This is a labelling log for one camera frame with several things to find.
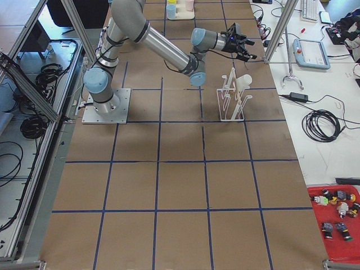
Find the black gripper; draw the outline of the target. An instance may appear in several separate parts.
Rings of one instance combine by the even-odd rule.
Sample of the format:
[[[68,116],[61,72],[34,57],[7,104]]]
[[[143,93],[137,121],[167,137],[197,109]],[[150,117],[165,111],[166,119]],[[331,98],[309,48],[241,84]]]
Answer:
[[[241,61],[249,61],[257,58],[257,55],[248,53],[245,45],[253,46],[255,42],[248,39],[241,32],[240,24],[232,24],[227,31],[222,31],[221,36],[225,38],[225,45],[222,51],[236,53],[236,59]]]

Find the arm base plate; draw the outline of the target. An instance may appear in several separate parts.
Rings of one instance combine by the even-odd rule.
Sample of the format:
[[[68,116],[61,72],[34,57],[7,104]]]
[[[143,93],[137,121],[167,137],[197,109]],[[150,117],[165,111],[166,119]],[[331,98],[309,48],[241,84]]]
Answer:
[[[93,102],[89,94],[88,105],[84,109],[83,124],[126,124],[128,119],[129,103],[131,100],[130,88],[115,88],[114,95],[107,103]]]

